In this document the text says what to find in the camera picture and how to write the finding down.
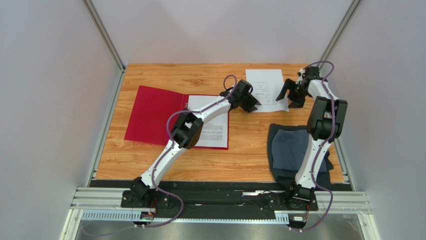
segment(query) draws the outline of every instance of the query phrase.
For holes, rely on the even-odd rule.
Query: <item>blue cloth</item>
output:
[[[274,169],[299,171],[308,143],[309,134],[306,130],[286,131],[279,129],[272,140],[272,167]],[[320,173],[328,172],[325,159],[319,167]]]

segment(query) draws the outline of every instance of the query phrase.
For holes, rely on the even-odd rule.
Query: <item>gray wall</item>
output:
[[[308,63],[351,0],[94,0],[128,63]]]
[[[363,1],[330,60],[353,180],[381,238],[425,239],[426,2]]]
[[[58,239],[119,71],[84,5],[0,2],[0,239]]]

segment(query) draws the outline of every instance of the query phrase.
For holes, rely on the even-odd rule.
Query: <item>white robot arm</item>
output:
[[[255,105],[260,105],[260,103],[252,96],[252,90],[250,83],[240,80],[234,87],[221,92],[211,103],[198,109],[184,109],[176,112],[174,115],[178,114],[178,117],[164,150],[151,167],[140,177],[135,178],[130,186],[134,197],[142,205],[151,201],[149,195],[157,188],[170,166],[180,155],[197,144],[204,123],[238,107],[248,113],[256,110]]]
[[[218,96],[214,101],[210,102],[209,104],[198,109],[191,110],[191,112],[194,112],[193,114],[195,115],[195,117],[200,119],[203,123],[208,123],[210,120],[216,118],[217,116],[229,112],[230,108],[231,103],[226,100],[224,96]],[[185,147],[174,146],[174,140],[170,139],[167,142],[167,145],[165,146],[164,150],[161,152],[155,162],[151,165],[151,167],[141,175],[142,182],[146,186],[149,186],[150,189],[154,189],[155,186],[160,183],[164,174],[169,170],[170,166],[175,162],[175,160],[187,150],[188,148]],[[152,177],[152,172],[155,166],[155,176]]]
[[[289,108],[302,108],[306,96],[315,99],[306,124],[309,143],[303,163],[287,191],[289,203],[287,205],[294,209],[307,206],[314,199],[315,188],[318,187],[314,179],[317,178],[321,163],[332,142],[342,133],[348,107],[345,100],[337,98],[332,93],[327,80],[320,77],[318,67],[309,66],[301,69],[298,75],[299,79],[296,82],[291,79],[285,80],[284,87],[276,99],[277,101],[283,99],[287,90],[289,90],[288,98],[292,101]]]

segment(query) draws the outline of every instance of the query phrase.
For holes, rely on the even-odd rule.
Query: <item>wooden table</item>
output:
[[[183,94],[218,95],[223,79],[234,74],[246,79],[246,69],[281,69],[284,79],[297,79],[306,64],[130,64],[112,117],[96,179],[132,180],[140,176],[164,149],[162,145],[124,140],[140,85]],[[246,113],[241,108],[229,114],[229,149],[193,148],[185,152],[165,174],[164,180],[271,182],[267,136],[271,123],[306,125],[313,99],[290,112]],[[343,182],[334,147],[330,148],[332,182]]]

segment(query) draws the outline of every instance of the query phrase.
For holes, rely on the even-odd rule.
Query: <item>paper sheet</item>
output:
[[[251,93],[262,105],[255,112],[289,111],[287,94],[284,99],[275,101],[284,85],[281,69],[246,69],[247,82],[253,86]]]
[[[189,95],[188,108],[198,109],[214,101],[218,96]],[[221,114],[204,123],[196,147],[228,147],[228,113]]]

